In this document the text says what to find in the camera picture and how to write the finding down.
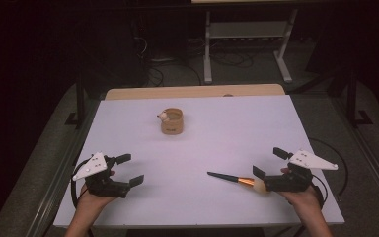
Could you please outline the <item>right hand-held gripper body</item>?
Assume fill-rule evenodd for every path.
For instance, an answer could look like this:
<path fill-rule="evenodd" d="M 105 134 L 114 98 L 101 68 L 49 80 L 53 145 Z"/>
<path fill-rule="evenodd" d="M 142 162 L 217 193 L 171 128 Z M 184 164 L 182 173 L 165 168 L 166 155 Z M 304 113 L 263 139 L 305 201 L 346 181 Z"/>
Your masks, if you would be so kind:
<path fill-rule="evenodd" d="M 287 173 L 266 175 L 263 181 L 268 191 L 303 192 L 312 184 L 312 169 L 334 171 L 339 168 L 337 164 L 302 149 L 292 154 L 287 160 Z"/>

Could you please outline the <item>tan cup with bear figure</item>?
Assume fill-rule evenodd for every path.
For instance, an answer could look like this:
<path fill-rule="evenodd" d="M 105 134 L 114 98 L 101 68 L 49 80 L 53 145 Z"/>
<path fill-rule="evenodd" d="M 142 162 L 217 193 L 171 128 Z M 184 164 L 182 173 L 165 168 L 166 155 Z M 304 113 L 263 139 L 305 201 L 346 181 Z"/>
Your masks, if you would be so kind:
<path fill-rule="evenodd" d="M 178 135 L 184 131 L 184 114 L 180 109 L 167 108 L 158 114 L 161 131 L 167 135 Z"/>

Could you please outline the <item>makeup brush with gold ferrule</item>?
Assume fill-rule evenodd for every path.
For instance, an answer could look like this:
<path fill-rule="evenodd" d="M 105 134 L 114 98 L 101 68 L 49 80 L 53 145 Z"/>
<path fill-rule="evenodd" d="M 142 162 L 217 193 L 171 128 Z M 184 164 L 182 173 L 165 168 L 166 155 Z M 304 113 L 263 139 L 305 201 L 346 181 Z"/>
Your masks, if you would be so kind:
<path fill-rule="evenodd" d="M 237 177 L 237 176 L 214 173 L 214 172 L 208 172 L 208 175 L 211 177 L 215 177 L 215 178 L 218 178 L 221 180 L 228 181 L 228 182 L 233 182 L 233 183 L 245 185 L 247 187 L 251 187 L 258 194 L 265 195 L 268 193 L 268 190 L 266 189 L 265 183 L 259 179 L 243 178 L 243 177 Z"/>

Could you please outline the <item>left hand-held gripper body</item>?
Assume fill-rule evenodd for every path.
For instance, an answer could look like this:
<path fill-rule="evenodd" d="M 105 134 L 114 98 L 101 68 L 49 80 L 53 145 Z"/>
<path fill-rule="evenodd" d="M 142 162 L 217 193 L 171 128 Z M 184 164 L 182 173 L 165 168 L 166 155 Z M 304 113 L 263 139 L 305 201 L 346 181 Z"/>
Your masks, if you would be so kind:
<path fill-rule="evenodd" d="M 72 181 L 84 179 L 88 191 L 99 197 L 125 198 L 130 190 L 129 183 L 116 182 L 111 178 L 115 158 L 102 152 L 93 154 L 78 166 Z"/>

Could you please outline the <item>white metal desk frame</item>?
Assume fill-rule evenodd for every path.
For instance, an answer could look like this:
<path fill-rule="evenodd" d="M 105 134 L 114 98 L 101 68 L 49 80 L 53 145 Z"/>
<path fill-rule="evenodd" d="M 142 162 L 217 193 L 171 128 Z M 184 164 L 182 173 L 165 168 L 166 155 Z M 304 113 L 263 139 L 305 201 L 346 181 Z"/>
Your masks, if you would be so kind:
<path fill-rule="evenodd" d="M 284 53 L 288 46 L 298 10 L 293 9 L 285 21 L 259 22 L 211 22 L 210 13 L 206 13 L 204 36 L 204 82 L 212 83 L 212 69 L 210 58 L 210 41 L 223 39 L 264 39 L 280 38 L 282 43 L 279 50 L 273 52 L 281 77 L 285 83 L 293 81 L 284 61 Z"/>

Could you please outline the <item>person's right hand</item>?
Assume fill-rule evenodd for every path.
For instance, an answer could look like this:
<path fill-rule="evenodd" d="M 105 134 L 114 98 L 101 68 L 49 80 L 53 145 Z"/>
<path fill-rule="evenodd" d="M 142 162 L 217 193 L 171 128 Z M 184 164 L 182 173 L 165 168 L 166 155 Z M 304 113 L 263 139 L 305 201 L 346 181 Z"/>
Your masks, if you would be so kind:
<path fill-rule="evenodd" d="M 303 192 L 278 192 L 293 207 L 299 217 L 316 217 L 322 213 L 318 194 L 312 186 Z"/>

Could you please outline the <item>person's left hand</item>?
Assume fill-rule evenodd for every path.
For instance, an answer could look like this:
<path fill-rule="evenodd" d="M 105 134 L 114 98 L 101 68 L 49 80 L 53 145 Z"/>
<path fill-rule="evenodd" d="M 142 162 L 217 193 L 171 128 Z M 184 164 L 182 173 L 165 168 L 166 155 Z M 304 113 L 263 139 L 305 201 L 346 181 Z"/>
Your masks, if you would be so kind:
<path fill-rule="evenodd" d="M 84 184 L 78 197 L 76 209 L 79 211 L 101 211 L 113 200 L 114 197 L 99 197 L 91 194 L 87 185 Z"/>

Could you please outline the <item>black metal stand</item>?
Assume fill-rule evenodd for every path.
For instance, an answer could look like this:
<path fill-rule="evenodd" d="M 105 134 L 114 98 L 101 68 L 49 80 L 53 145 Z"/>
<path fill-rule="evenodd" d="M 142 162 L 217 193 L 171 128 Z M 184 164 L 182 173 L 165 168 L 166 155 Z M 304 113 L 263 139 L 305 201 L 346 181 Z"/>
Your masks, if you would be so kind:
<path fill-rule="evenodd" d="M 82 76 L 76 77 L 76 111 L 70 113 L 65 124 L 74 125 L 76 129 L 79 129 L 85 119 L 85 90 L 83 86 Z"/>
<path fill-rule="evenodd" d="M 372 124 L 372 120 L 366 111 L 356 109 L 356 98 L 357 77 L 354 70 L 350 69 L 347 76 L 346 118 L 354 128 L 358 128 L 360 125 Z"/>

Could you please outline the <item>metal floor rail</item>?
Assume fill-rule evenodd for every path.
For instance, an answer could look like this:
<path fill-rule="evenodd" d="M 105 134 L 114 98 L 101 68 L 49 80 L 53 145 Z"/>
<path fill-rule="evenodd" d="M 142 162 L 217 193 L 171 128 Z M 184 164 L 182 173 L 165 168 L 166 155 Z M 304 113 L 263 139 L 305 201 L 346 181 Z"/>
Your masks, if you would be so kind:
<path fill-rule="evenodd" d="M 61 155 L 61 161 L 51 178 L 48 190 L 39 202 L 38 212 L 33 218 L 26 237 L 44 237 L 52 225 L 98 106 L 99 102 L 89 105 L 82 123 L 74 129 L 73 137 L 67 142 L 67 148 Z"/>
<path fill-rule="evenodd" d="M 373 125 L 372 120 L 365 111 L 359 111 L 358 118 L 349 118 L 347 116 L 347 107 L 342 104 L 340 99 L 331 99 L 331 102 L 341 117 L 344 126 L 348 129 L 348 132 L 357 144 L 362 156 L 368 163 L 370 172 L 379 188 L 379 161 L 377 160 L 377 153 L 372 150 L 369 143 L 365 140 L 359 130 L 361 125 Z"/>

